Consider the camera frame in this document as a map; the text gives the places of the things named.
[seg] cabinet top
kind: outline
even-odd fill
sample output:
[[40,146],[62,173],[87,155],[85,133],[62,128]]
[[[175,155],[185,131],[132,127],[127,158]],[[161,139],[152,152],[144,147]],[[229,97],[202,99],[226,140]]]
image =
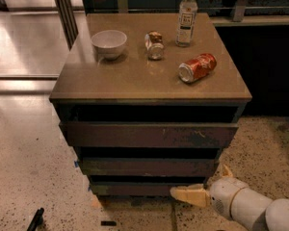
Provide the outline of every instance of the cabinet top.
[[[198,13],[190,47],[178,47],[175,33],[177,13],[88,14],[66,64],[50,94],[51,102],[158,102],[251,100],[250,92],[206,13]],[[102,30],[120,30],[127,46],[115,61],[93,54],[91,36]],[[165,56],[150,61],[145,34],[163,36]],[[180,64],[201,54],[217,59],[215,70],[192,83],[178,77]]]

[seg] red soda can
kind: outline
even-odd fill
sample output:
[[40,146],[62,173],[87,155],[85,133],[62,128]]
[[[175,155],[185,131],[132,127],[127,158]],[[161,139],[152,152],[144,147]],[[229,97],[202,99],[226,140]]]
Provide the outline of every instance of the red soda can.
[[212,54],[202,53],[179,66],[179,77],[183,82],[192,83],[208,75],[216,65]]

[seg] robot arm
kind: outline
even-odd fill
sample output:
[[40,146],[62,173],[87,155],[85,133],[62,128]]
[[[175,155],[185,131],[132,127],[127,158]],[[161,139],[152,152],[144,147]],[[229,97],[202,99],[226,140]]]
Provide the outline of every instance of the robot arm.
[[207,191],[202,184],[171,188],[171,196],[198,207],[213,209],[249,231],[289,231],[289,199],[272,200],[250,188],[225,167],[223,177]]

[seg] drawer front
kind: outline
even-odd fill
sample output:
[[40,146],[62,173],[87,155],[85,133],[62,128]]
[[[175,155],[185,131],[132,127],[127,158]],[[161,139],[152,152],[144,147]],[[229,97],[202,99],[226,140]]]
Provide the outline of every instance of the drawer front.
[[86,175],[211,177],[215,172],[215,160],[84,158],[79,167]]
[[205,183],[203,177],[102,177],[89,176],[96,195],[170,196],[171,187]]
[[236,131],[233,123],[112,124],[61,122],[69,146],[94,147],[228,147]]

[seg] speckled floor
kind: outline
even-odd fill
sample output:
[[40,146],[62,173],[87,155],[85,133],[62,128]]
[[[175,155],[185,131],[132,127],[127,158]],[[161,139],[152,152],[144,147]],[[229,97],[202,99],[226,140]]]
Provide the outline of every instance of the speckled floor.
[[[81,13],[77,22],[81,28]],[[0,13],[0,73],[59,73],[67,53],[57,15]],[[88,191],[89,182],[75,167],[76,156],[61,135],[48,101],[53,85],[0,81],[0,231],[26,230],[40,207],[45,212],[39,230],[47,231],[246,230],[212,208],[172,199],[99,201]],[[259,193],[289,198],[289,118],[242,117],[221,163]],[[218,177],[217,172],[209,185]],[[102,220],[117,226],[101,226]]]

